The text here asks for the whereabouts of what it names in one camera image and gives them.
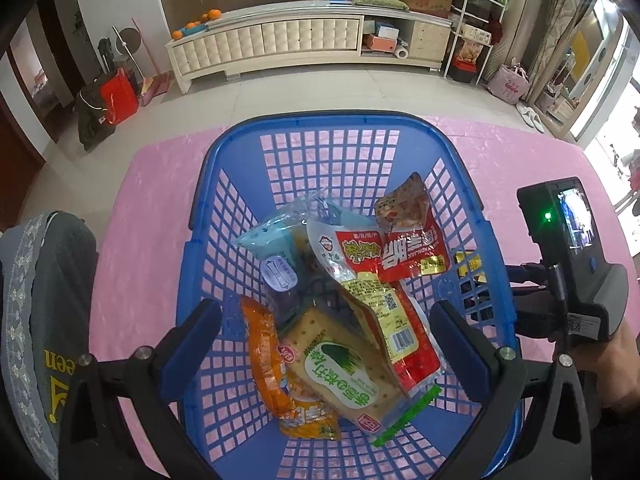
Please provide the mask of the right hand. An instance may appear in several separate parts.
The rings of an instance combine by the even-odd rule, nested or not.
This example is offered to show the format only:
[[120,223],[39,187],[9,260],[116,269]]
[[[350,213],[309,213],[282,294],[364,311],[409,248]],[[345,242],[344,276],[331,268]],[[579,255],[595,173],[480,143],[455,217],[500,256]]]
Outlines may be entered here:
[[597,392],[605,408],[619,412],[639,407],[639,351],[626,320],[610,341],[581,344],[570,350],[578,370],[597,376]]

